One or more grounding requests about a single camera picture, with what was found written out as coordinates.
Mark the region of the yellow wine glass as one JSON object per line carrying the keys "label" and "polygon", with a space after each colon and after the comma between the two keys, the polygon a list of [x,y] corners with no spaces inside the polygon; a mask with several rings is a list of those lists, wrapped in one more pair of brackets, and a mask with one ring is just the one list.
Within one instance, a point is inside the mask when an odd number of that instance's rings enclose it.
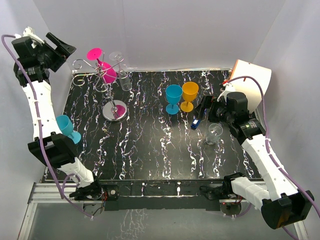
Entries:
{"label": "yellow wine glass", "polygon": [[182,85],[183,102],[180,104],[180,109],[189,113],[194,109],[193,100],[196,99],[199,91],[199,86],[196,82],[189,81]]}

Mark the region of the blue wine glass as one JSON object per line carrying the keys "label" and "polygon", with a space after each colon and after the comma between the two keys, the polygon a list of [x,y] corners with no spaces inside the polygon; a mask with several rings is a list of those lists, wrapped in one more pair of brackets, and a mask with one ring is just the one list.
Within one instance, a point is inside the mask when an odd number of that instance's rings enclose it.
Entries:
{"label": "blue wine glass", "polygon": [[178,103],[182,97],[182,87],[177,84],[169,85],[166,90],[166,100],[168,105],[166,106],[166,112],[170,115],[175,115],[179,112]]}

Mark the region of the pink wine glass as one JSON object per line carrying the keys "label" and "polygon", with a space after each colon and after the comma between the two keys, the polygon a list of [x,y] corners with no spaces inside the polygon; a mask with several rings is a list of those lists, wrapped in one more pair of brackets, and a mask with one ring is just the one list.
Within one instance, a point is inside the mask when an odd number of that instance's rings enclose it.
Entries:
{"label": "pink wine glass", "polygon": [[113,67],[100,59],[104,57],[104,51],[101,48],[92,48],[88,51],[86,57],[90,61],[97,61],[99,72],[102,75],[105,84],[112,84],[116,80],[117,74]]}

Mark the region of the teal wine glass front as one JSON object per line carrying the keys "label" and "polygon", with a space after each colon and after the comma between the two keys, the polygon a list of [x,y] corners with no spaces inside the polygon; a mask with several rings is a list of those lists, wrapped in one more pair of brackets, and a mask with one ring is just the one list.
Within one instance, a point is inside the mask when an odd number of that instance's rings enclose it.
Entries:
{"label": "teal wine glass front", "polygon": [[72,139],[75,144],[78,144],[81,141],[81,134],[74,130],[74,125],[67,115],[57,116],[56,122],[63,135]]}

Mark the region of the clear wine glass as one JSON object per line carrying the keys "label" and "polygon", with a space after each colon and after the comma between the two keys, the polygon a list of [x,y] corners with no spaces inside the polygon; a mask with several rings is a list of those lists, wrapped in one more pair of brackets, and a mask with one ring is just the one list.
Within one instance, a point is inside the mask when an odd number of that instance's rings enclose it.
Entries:
{"label": "clear wine glass", "polygon": [[109,59],[116,61],[116,66],[118,66],[118,79],[122,90],[130,91],[132,89],[132,83],[129,74],[122,68],[125,57],[120,51],[115,51],[109,55]]}

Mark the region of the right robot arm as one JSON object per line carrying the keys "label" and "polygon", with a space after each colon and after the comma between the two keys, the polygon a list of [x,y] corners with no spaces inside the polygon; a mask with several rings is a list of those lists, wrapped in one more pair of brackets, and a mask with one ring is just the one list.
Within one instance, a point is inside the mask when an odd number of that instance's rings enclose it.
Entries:
{"label": "right robot arm", "polygon": [[223,122],[241,147],[248,153],[263,178],[266,188],[250,181],[243,173],[227,175],[223,184],[206,192],[208,198],[235,198],[237,195],[260,210],[266,224],[272,229],[305,220],[314,196],[298,187],[285,176],[279,160],[266,143],[266,131],[260,122],[251,118],[248,99],[242,92],[230,92],[221,101],[210,95],[202,98],[194,114],[202,117],[208,110],[211,123]]}

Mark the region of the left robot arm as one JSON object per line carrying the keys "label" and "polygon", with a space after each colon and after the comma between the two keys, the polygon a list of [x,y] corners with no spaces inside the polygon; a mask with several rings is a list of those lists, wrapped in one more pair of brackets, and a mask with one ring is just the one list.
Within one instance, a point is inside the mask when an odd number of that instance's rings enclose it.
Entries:
{"label": "left robot arm", "polygon": [[27,97],[32,117],[33,140],[27,147],[50,173],[60,170],[77,184],[76,191],[69,195],[71,198],[97,200],[104,188],[78,159],[73,140],[60,130],[51,99],[50,71],[56,72],[76,48],[50,32],[46,37],[56,47],[28,28],[23,35],[15,35],[11,42],[18,54],[13,71]]}

